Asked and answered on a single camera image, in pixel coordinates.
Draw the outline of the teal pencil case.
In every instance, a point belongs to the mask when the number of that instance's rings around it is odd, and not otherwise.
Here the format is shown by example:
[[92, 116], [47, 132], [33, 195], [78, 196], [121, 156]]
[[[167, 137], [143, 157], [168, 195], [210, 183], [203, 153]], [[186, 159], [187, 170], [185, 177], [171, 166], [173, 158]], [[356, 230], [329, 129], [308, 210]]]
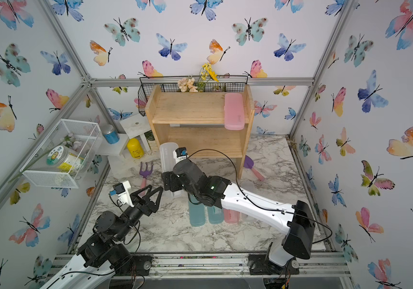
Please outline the teal pencil case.
[[205, 206], [194, 196], [188, 195], [189, 218], [192, 227], [203, 226], [206, 223]]
[[221, 208], [218, 207], [208, 207], [208, 220], [210, 224], [217, 225], [224, 222], [224, 213]]

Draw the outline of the pink pencil case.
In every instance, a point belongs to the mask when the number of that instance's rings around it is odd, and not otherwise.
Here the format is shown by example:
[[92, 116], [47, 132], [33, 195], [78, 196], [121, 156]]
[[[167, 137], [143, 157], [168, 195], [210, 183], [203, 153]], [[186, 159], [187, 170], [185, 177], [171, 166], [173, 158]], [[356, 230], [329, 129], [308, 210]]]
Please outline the pink pencil case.
[[240, 93], [226, 93], [224, 96], [224, 127], [230, 131], [244, 128], [244, 103]]
[[239, 223], [241, 213], [234, 210], [223, 209], [224, 221], [229, 224]]

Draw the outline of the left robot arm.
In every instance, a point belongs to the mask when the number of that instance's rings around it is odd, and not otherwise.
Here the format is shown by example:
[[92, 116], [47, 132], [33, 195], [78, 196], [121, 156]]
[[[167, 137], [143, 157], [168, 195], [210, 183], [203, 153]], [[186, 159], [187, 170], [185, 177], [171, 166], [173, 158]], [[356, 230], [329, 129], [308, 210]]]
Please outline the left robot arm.
[[123, 244], [131, 229], [139, 231], [137, 222], [159, 209], [163, 188], [151, 185], [130, 194], [133, 205], [117, 216], [102, 213], [93, 228], [93, 235], [78, 248], [70, 261], [56, 273], [44, 289], [108, 289], [115, 275], [148, 275], [144, 264], [151, 257], [137, 257]]

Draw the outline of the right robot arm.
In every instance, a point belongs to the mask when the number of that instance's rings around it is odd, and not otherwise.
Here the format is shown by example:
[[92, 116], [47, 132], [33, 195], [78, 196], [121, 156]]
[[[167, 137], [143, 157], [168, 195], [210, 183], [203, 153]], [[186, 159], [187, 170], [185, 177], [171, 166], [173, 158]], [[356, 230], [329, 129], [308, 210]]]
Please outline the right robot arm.
[[292, 205], [267, 199], [226, 178], [206, 176], [189, 159], [178, 162], [172, 171], [163, 172], [162, 180], [166, 190], [183, 190], [207, 207], [237, 211], [279, 230], [283, 237], [270, 247], [271, 263], [282, 267], [292, 258], [311, 258], [316, 224], [306, 202]]

